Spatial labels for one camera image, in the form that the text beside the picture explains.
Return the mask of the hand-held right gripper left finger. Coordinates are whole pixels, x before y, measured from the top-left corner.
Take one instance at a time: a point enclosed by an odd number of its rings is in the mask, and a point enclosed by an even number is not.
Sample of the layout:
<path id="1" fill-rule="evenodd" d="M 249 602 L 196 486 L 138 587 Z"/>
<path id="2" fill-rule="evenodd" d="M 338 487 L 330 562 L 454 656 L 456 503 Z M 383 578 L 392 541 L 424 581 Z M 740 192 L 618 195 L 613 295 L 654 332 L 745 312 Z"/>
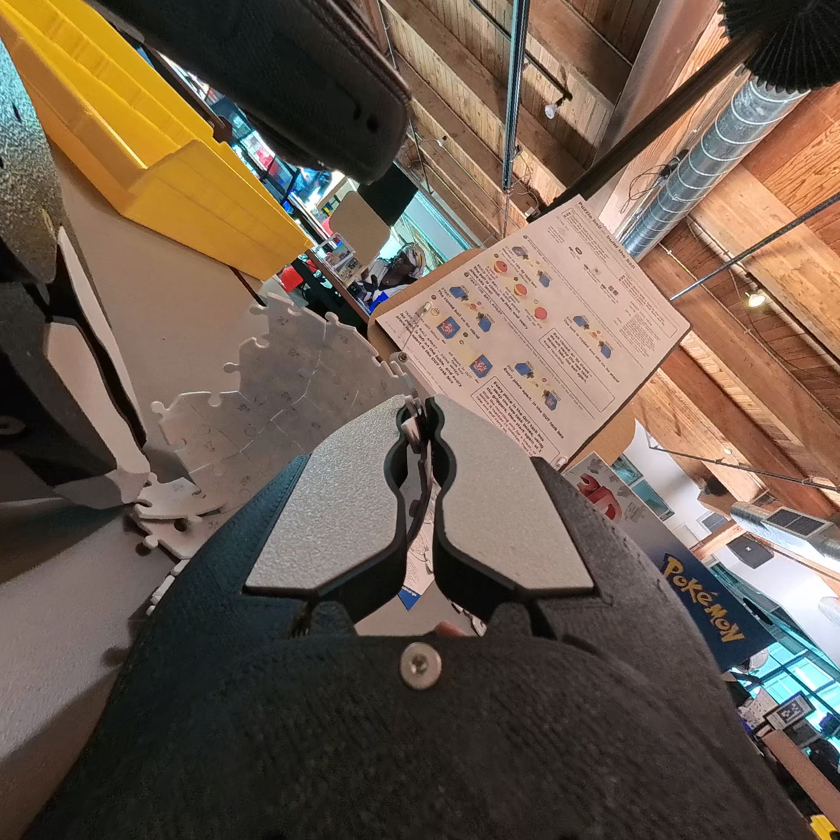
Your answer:
<path id="1" fill-rule="evenodd" d="M 407 524 L 402 486 L 411 447 L 403 424 L 417 400 L 393 396 L 311 452 L 263 544 L 244 590 L 339 603 L 353 621 L 402 588 Z"/>

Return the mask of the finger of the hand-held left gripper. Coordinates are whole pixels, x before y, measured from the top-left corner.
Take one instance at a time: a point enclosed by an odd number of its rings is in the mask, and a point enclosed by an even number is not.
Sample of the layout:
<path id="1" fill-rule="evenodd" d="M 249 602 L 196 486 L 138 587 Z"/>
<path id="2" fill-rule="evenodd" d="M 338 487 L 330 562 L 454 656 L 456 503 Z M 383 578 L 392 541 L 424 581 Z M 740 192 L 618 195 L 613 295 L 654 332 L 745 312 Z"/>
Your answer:
<path id="1" fill-rule="evenodd" d="M 97 362 L 77 326 L 53 322 L 46 329 L 46 358 L 76 399 L 115 460 L 94 477 L 54 484 L 59 496 L 78 505 L 108 509 L 134 504 L 151 473 L 150 463 L 107 392 Z"/>
<path id="2" fill-rule="evenodd" d="M 129 426 L 136 445 L 142 449 L 148 435 L 130 373 L 92 281 L 88 264 L 68 225 L 59 227 L 56 253 L 56 287 L 62 288 L 69 318 L 91 342 L 112 403 Z"/>

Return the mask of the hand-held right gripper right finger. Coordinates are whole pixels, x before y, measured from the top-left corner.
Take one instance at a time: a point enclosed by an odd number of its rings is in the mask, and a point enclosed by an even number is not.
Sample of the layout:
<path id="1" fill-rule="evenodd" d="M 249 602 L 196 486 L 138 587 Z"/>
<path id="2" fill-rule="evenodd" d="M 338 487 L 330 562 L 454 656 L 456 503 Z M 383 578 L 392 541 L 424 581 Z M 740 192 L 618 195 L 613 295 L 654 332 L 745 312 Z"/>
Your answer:
<path id="1" fill-rule="evenodd" d="M 595 583 L 525 450 L 436 394 L 427 399 L 438 589 L 488 623 L 500 605 L 590 595 Z"/>

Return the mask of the curved white puzzle piece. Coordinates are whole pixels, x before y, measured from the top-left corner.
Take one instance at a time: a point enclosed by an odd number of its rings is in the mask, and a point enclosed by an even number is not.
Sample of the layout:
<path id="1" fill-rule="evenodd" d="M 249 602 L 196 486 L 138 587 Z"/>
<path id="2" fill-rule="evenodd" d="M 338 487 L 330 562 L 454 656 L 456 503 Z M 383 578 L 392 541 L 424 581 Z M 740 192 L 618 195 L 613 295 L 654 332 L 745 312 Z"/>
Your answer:
<path id="1" fill-rule="evenodd" d="M 206 493 L 187 478 L 160 482 L 150 474 L 133 506 L 143 520 L 193 520 L 221 511 L 228 504 L 224 494 Z"/>

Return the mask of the partly built white puzzle ball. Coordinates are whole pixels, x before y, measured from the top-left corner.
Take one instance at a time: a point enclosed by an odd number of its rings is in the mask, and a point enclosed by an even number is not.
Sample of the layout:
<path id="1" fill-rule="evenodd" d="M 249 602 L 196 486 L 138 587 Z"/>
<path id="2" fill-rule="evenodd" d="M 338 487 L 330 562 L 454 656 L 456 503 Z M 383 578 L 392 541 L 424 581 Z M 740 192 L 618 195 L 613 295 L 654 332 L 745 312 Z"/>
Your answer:
<path id="1" fill-rule="evenodd" d="M 238 360 L 225 366 L 238 374 L 233 391 L 188 392 L 150 406 L 186 478 L 224 494 L 227 505 L 193 520 L 143 520 L 133 512 L 147 550 L 189 561 L 292 460 L 390 397 L 417 393 L 408 373 L 381 360 L 335 315 L 322 318 L 276 296 L 257 312 L 267 333 L 243 342 Z"/>

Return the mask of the folded puzzle instruction leaflet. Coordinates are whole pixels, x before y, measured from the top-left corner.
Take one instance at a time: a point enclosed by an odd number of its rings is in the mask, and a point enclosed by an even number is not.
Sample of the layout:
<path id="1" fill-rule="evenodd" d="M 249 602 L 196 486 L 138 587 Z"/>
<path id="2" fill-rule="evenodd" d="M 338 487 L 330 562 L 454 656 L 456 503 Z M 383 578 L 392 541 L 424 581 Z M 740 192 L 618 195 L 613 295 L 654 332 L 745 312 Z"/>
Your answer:
<path id="1" fill-rule="evenodd" d="M 416 536 L 409 543 L 406 556 L 406 576 L 398 594 L 400 602 L 411 611 L 429 585 L 434 581 L 434 517 L 439 485 L 431 473 L 428 478 L 429 499 Z"/>

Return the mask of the blue puzzle box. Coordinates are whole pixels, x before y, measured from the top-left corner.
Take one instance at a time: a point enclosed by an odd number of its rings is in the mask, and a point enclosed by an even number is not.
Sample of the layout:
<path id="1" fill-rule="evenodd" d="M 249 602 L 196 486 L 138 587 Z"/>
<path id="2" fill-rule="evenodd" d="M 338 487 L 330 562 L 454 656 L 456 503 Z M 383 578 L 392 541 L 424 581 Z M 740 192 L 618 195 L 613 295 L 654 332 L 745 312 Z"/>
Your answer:
<path id="1" fill-rule="evenodd" d="M 647 555 L 687 610 L 720 671 L 742 665 L 774 643 L 767 627 L 597 454 L 563 476 Z"/>

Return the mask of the large yellow bin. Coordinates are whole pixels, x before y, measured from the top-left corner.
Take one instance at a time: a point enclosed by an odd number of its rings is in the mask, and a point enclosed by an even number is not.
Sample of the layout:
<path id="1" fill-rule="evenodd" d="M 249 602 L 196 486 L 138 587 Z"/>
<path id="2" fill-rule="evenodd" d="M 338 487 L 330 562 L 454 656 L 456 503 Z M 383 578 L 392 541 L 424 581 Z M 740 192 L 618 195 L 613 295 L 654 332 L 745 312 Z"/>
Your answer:
<path id="1" fill-rule="evenodd" d="M 47 138 L 119 214 L 260 280 L 312 246 L 98 11 L 2 1 L 1 26 Z"/>

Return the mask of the black hanging panel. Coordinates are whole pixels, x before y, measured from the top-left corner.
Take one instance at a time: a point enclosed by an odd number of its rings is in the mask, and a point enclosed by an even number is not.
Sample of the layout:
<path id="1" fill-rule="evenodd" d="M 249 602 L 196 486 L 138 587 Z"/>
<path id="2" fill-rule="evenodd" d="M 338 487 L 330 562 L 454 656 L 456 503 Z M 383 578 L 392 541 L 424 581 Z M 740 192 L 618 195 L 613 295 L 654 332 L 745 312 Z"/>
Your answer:
<path id="1" fill-rule="evenodd" d="M 417 194 L 417 185 L 397 163 L 392 163 L 380 178 L 360 184 L 356 192 L 384 224 L 393 227 Z"/>

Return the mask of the beige rounded board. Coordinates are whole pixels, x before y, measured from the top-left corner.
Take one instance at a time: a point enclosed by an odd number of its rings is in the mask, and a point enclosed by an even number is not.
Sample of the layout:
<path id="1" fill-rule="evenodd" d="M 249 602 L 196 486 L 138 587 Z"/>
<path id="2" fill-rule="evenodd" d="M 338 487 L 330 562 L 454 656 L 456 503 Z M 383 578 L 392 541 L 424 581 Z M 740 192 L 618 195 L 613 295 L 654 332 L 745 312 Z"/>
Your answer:
<path id="1" fill-rule="evenodd" d="M 357 191 L 349 191 L 330 216 L 334 234 L 344 239 L 356 252 L 371 250 L 378 254 L 391 235 L 391 226 Z"/>

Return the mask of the clear acrylic stand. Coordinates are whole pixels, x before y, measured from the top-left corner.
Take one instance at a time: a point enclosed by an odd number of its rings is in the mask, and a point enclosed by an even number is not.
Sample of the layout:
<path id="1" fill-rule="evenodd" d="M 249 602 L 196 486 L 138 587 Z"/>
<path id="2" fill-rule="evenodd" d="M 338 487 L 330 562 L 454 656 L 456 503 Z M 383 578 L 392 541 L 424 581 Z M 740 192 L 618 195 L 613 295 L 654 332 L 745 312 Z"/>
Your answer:
<path id="1" fill-rule="evenodd" d="M 351 277 L 361 270 L 354 248 L 338 234 L 322 243 L 321 258 L 338 275 Z"/>

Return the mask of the long wooden desk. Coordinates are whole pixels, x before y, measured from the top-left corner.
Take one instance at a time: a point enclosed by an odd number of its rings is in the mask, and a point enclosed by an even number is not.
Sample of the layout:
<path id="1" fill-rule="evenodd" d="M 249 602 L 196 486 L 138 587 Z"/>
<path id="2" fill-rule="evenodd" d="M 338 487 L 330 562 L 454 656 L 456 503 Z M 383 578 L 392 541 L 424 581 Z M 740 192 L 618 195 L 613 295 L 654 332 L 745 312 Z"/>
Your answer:
<path id="1" fill-rule="evenodd" d="M 367 325 L 371 320 L 368 310 L 353 296 L 347 284 L 340 278 L 337 272 L 316 253 L 315 248 L 306 251 L 307 258 L 317 267 L 322 276 L 341 295 L 348 305 L 356 312 L 359 318 Z"/>

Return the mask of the black metal pole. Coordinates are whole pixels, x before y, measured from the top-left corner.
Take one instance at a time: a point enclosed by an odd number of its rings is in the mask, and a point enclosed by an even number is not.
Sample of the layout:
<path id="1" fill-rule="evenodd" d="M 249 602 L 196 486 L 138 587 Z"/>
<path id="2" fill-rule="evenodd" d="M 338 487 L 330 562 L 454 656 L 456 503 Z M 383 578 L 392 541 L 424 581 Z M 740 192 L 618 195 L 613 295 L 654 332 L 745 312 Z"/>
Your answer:
<path id="1" fill-rule="evenodd" d="M 599 161 L 555 198 L 550 205 L 547 205 L 540 215 L 533 217 L 532 221 L 535 222 L 576 197 L 586 200 L 592 198 L 678 119 L 691 110 L 727 74 L 746 62 L 760 47 L 762 39 L 763 33 L 759 30 L 730 38 L 714 57 L 711 57 L 667 99 L 657 105 Z"/>

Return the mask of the black wall speaker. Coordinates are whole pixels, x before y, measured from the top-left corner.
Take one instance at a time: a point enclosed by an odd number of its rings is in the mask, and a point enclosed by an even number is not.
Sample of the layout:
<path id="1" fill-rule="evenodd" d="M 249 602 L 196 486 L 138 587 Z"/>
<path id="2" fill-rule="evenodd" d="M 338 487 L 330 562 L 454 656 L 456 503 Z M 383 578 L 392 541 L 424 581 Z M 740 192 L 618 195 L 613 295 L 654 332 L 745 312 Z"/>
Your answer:
<path id="1" fill-rule="evenodd" d="M 757 570 L 774 558 L 774 552 L 753 536 L 743 533 L 727 544 L 728 550 L 739 562 Z"/>

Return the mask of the silver ventilation duct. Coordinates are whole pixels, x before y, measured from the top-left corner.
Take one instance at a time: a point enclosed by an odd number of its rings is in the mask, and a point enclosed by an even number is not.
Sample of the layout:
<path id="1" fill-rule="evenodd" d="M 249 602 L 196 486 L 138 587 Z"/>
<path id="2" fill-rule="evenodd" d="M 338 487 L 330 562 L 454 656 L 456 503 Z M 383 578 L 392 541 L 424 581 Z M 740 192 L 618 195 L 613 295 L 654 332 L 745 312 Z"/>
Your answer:
<path id="1" fill-rule="evenodd" d="M 625 232 L 625 251 L 643 258 L 809 93 L 747 79 Z"/>
<path id="2" fill-rule="evenodd" d="M 730 515 L 745 531 L 779 548 L 815 562 L 839 562 L 839 528 L 833 521 L 787 507 L 770 512 L 745 502 L 733 504 Z"/>

